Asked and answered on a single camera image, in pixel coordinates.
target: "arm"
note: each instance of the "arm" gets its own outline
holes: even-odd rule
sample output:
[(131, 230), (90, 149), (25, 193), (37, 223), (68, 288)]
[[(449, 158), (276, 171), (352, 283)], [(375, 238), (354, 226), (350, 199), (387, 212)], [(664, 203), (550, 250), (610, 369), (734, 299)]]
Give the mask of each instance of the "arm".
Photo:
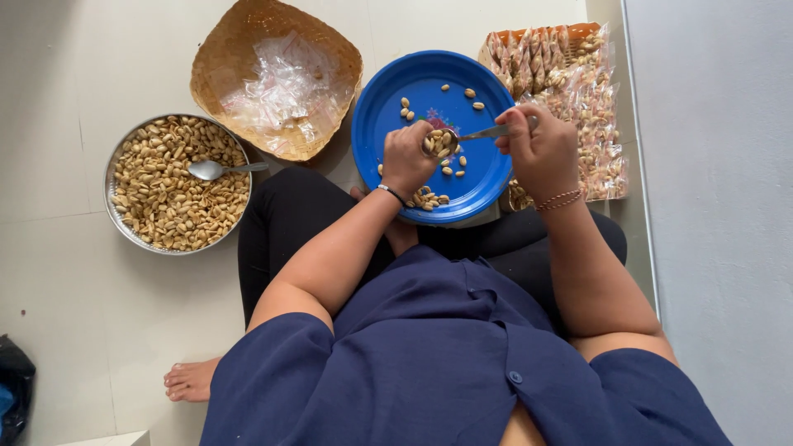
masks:
[[(531, 133), (527, 115), (538, 118)], [(531, 104), (508, 110), (496, 123), (509, 125), (509, 136), (496, 145), (511, 154), (519, 183), (536, 202), (578, 188), (575, 127)], [(583, 201), (540, 214), (550, 239), (554, 294), (573, 347), (587, 360), (617, 348), (640, 348), (675, 363), (653, 309)]]
[[(409, 197), (432, 175), (435, 160), (421, 152), (432, 125), (416, 122), (385, 139), (383, 179)], [(401, 203), (376, 189), (336, 223), (300, 248), (273, 278), (256, 304), (248, 332), (284, 313), (309, 313), (333, 330), (332, 317), (347, 302), (363, 276), (377, 242)]]

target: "blue plate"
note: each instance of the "blue plate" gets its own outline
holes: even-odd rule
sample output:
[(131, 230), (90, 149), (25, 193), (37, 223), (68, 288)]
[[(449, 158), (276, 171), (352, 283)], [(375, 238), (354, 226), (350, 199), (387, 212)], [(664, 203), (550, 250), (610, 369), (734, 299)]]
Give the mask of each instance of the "blue plate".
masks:
[[(449, 84), (449, 90), (441, 91), (443, 84)], [(466, 97), (466, 88), (473, 88), (477, 96)], [(352, 119), (352, 153), (370, 190), (380, 184), (377, 159), (383, 159), (385, 134), (411, 124), (400, 117), (403, 97), (416, 114), (414, 122), (424, 119), (436, 129), (451, 128), (461, 136), (493, 127), (493, 120), (515, 104), (490, 70), (462, 54), (422, 51), (394, 60), (363, 89)], [(475, 110), (474, 102), (484, 103), (485, 109)], [(459, 154), (448, 157), (449, 166), (465, 175), (444, 175), (438, 166), (427, 181), (433, 192), (449, 195), (451, 202), (431, 212), (406, 208), (400, 215), (421, 223), (451, 223), (480, 213), (501, 195), (512, 177), (512, 159), (501, 155), (490, 138), (460, 146)], [(465, 168), (460, 167), (460, 155), (468, 162)]]

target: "silver spoon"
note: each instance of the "silver spoon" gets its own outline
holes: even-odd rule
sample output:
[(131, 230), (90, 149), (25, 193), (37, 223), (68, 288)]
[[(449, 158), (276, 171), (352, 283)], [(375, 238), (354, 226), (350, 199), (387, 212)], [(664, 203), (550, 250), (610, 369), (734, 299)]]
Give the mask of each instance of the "silver spoon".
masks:
[(239, 167), (223, 167), (214, 161), (203, 160), (192, 163), (187, 170), (197, 178), (213, 180), (220, 178), (226, 172), (257, 172), (263, 171), (269, 166), (268, 163), (253, 163)]
[[(529, 130), (534, 130), (537, 128), (538, 122), (536, 116), (529, 116)], [(460, 141), (468, 141), (468, 140), (478, 140), (480, 138), (497, 138), (499, 136), (505, 136), (509, 134), (509, 129), (506, 124), (496, 125), (495, 127), (491, 127), (489, 129), (484, 129), (479, 132), (470, 133), (469, 135), (465, 136), (457, 136), (457, 133), (454, 132), (452, 129), (443, 129), (443, 132), (451, 134), (451, 141), (449, 144), (446, 145), (446, 148), (449, 149), (450, 153), (454, 153), (454, 150), (460, 144)], [(421, 145), (421, 148), (427, 153), (429, 156), (433, 156), (432, 153), (428, 153), (427, 148), (424, 145)]]

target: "brown string bracelet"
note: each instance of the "brown string bracelet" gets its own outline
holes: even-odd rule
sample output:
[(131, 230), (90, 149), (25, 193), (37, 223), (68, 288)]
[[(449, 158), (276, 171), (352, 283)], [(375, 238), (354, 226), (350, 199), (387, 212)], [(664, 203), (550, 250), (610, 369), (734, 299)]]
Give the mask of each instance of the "brown string bracelet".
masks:
[[(560, 204), (557, 204), (557, 205), (550, 206), (550, 204), (551, 204), (552, 202), (555, 202), (555, 201), (557, 201), (557, 200), (558, 200), (558, 199), (560, 199), (560, 198), (568, 197), (568, 196), (570, 196), (570, 195), (572, 195), (573, 197), (572, 197), (572, 198), (570, 198), (569, 200), (567, 200), (566, 202), (563, 202), (563, 203), (560, 203)], [(570, 204), (570, 203), (572, 203), (572, 202), (575, 202), (575, 201), (576, 201), (578, 198), (581, 198), (581, 196), (582, 196), (582, 195), (584, 195), (584, 190), (583, 190), (583, 189), (575, 189), (575, 190), (571, 190), (570, 192), (565, 192), (564, 194), (559, 194), (559, 195), (557, 195), (556, 197), (553, 197), (553, 198), (551, 198), (550, 200), (547, 200), (547, 201), (545, 201), (545, 202), (544, 202), (544, 203), (542, 203), (541, 205), (537, 205), (537, 206), (535, 206), (534, 208), (535, 208), (537, 211), (541, 211), (541, 210), (551, 210), (551, 209), (560, 208), (560, 207), (562, 207), (562, 206), (567, 206), (568, 204)]]

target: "sleeve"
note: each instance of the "sleeve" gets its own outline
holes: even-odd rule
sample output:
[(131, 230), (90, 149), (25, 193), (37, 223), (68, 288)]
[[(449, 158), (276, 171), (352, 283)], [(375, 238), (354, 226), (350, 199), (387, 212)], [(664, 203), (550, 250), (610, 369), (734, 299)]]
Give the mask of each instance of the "sleeve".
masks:
[(307, 313), (282, 314), (246, 334), (217, 364), (201, 445), (277, 444), (287, 437), (333, 342), (330, 329)]
[[(590, 367), (600, 377), (615, 420), (640, 418), (666, 444), (731, 444), (694, 383), (667, 359), (621, 348), (598, 355)], [(625, 426), (623, 432), (646, 432), (636, 427)]]

